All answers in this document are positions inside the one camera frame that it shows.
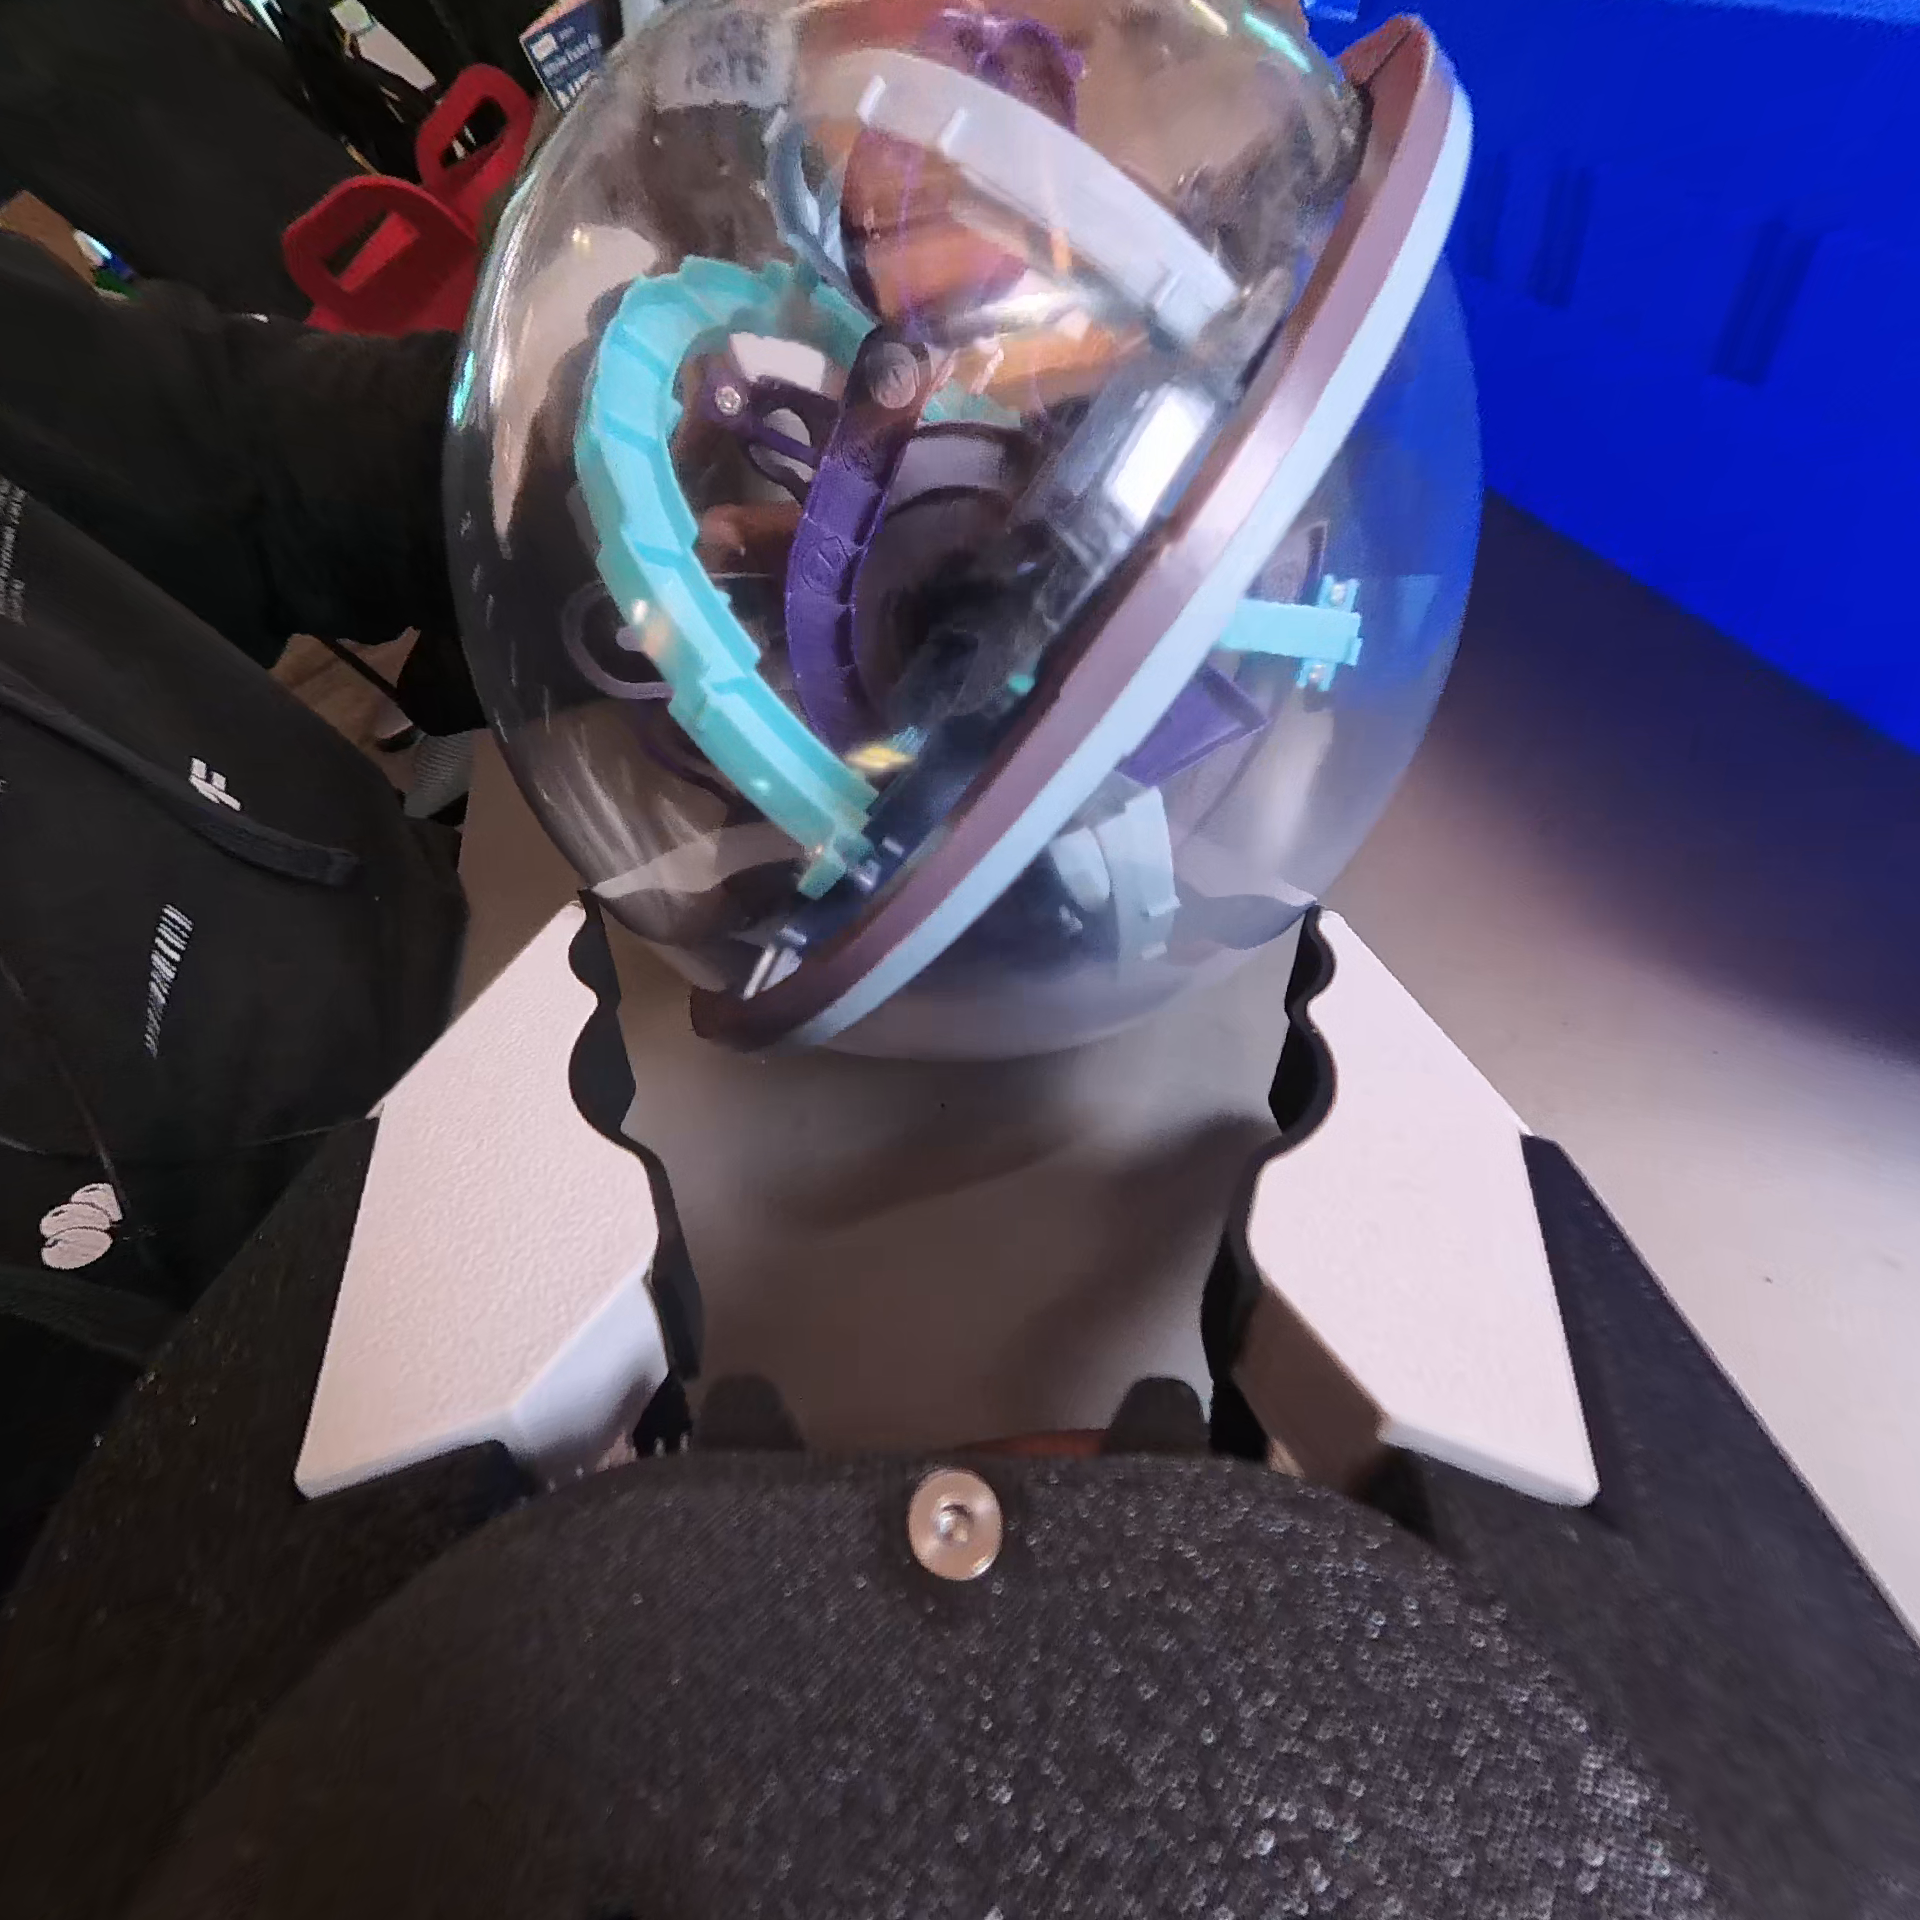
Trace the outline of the person's left forearm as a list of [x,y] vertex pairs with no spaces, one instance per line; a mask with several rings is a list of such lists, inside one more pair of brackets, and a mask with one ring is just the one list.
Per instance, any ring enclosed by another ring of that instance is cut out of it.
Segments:
[[107,296],[3,234],[3,479],[258,662],[454,621],[440,457],[454,334]]

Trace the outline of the blue plastic bin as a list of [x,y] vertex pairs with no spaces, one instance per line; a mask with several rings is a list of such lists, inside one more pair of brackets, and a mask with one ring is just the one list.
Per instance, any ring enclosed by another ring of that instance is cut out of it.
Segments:
[[1496,493],[1918,748],[1918,4],[1421,4]]

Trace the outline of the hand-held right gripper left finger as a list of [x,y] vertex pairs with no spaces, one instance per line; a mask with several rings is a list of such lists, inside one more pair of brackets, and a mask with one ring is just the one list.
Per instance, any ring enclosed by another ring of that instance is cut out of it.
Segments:
[[687,1409],[700,1280],[619,1016],[573,902],[376,1107],[302,1496],[489,1442],[557,1483]]

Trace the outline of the black backpack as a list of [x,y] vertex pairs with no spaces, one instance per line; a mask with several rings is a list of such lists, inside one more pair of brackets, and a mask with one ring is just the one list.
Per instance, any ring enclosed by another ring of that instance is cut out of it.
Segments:
[[3,483],[3,1585],[331,1132],[440,1036],[451,836]]

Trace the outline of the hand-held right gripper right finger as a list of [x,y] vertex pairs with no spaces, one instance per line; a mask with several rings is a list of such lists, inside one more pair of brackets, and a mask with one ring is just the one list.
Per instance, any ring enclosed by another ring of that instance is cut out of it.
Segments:
[[1276,1135],[1214,1255],[1214,1448],[1349,1496],[1408,1453],[1594,1501],[1533,1130],[1339,915],[1285,1009]]

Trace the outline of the clear plastic maze ball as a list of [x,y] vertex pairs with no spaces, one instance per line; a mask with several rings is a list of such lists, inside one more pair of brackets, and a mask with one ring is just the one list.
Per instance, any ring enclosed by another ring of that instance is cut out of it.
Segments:
[[727,1050],[1010,1061],[1281,942],[1453,667],[1471,95],[1421,15],[663,4],[454,366],[477,696]]

